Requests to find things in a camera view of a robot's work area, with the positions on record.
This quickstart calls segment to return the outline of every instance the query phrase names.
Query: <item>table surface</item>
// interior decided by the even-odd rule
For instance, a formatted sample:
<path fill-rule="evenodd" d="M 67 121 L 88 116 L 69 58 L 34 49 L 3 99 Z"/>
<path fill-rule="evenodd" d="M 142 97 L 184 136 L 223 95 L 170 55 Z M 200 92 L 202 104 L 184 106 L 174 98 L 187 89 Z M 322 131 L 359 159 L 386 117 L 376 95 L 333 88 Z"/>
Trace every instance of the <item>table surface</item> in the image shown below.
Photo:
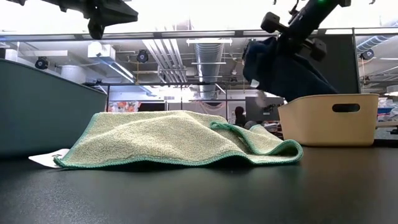
<path fill-rule="evenodd" d="M 0 161 L 0 223 L 398 223 L 398 149 L 305 148 L 301 163 L 47 169 Z"/>

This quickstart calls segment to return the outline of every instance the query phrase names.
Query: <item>silver duct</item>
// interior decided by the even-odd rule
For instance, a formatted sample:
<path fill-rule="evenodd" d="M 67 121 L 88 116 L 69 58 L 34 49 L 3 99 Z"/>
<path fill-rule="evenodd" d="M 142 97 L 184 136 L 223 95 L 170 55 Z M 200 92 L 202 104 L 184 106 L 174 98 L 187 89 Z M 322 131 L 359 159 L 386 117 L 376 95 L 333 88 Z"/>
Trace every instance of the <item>silver duct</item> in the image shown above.
<path fill-rule="evenodd" d="M 195 54 L 198 63 L 221 62 L 224 44 L 195 44 Z M 220 65 L 198 65 L 199 76 L 203 82 L 217 82 Z M 209 100 L 216 96 L 215 85 L 201 85 L 200 96 Z"/>
<path fill-rule="evenodd" d="M 398 27 L 398 21 L 386 24 L 386 27 Z M 358 54 L 366 52 L 367 50 L 370 50 L 371 48 L 391 39 L 392 37 L 395 37 L 395 35 L 375 35 L 364 39 L 360 43 L 357 43 L 356 52 Z"/>

